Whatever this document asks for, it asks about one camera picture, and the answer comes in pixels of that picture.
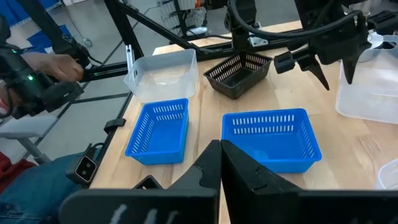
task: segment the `blue bin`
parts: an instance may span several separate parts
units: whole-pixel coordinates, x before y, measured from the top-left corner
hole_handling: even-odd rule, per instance
[[[304,109],[225,114],[222,139],[277,173],[302,173],[322,158]]]
[[[9,26],[12,26],[18,22],[17,17],[10,10],[6,1],[0,1],[0,14],[6,17]]]
[[[145,104],[126,156],[144,165],[182,162],[188,122],[188,100],[185,98]]]
[[[59,28],[64,34],[71,35],[66,25],[60,25]],[[51,40],[41,30],[35,33],[33,36],[29,37],[27,40],[35,48],[42,48],[44,52],[44,49],[52,46]]]
[[[14,11],[14,14],[17,17],[18,22],[29,18],[29,15],[25,12],[24,8],[17,2],[17,0],[7,0],[7,1],[9,3],[11,10]],[[39,2],[43,5],[45,9],[47,9],[56,4],[57,2],[59,2],[59,0],[39,0]]]

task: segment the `gray floor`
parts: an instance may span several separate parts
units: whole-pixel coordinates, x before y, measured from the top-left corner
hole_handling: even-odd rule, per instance
[[[160,11],[155,2],[156,0],[130,0],[130,3],[138,7],[141,12],[146,12],[147,16],[162,24]],[[295,21],[299,18],[293,0],[256,0],[256,4],[257,20],[263,26]],[[68,10],[65,7],[52,10],[51,15],[56,22],[59,25],[66,24],[76,40],[81,42],[81,37],[77,30],[73,28],[67,12],[72,16],[82,36],[92,40],[93,46],[89,50],[94,58],[100,61],[105,60],[120,43],[121,37],[102,0],[87,0],[68,7]],[[225,8],[208,12],[210,33],[227,33],[223,24],[225,12]],[[37,31],[38,28],[33,22],[13,28],[11,42],[26,47],[25,38]],[[167,39],[142,24],[135,26],[134,31],[145,55],[152,55],[156,47],[169,44]],[[107,63],[123,61],[125,61],[124,44],[121,44]],[[123,83],[123,77],[110,78],[90,82],[80,99],[127,92],[128,88]],[[106,134],[103,127],[107,121],[116,117],[123,101],[124,98],[116,98],[71,105],[51,132],[40,142],[39,148],[46,152],[51,159],[54,159],[84,151],[91,142],[104,141]],[[61,110],[59,109],[52,114],[56,116]],[[6,154],[14,162],[25,153],[24,149],[15,141],[0,139],[0,146],[2,151],[7,150]]]

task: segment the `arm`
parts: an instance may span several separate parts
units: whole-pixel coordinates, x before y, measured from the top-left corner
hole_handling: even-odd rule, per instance
[[[27,53],[22,57],[33,70],[44,72],[60,81],[77,82],[83,77],[83,69],[69,55]],[[14,106],[17,106],[20,99],[12,90],[10,94]],[[7,90],[3,81],[0,82],[0,100],[8,106]]]

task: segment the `black plastic basket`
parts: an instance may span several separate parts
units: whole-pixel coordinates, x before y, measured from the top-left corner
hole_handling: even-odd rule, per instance
[[[210,85],[231,99],[265,78],[272,58],[250,52],[240,52],[205,73]]]

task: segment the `jeans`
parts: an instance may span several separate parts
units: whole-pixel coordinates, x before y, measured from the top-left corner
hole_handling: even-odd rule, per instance
[[[0,223],[58,223],[61,203],[80,188],[65,176],[76,157],[81,154],[25,170],[0,194]]]

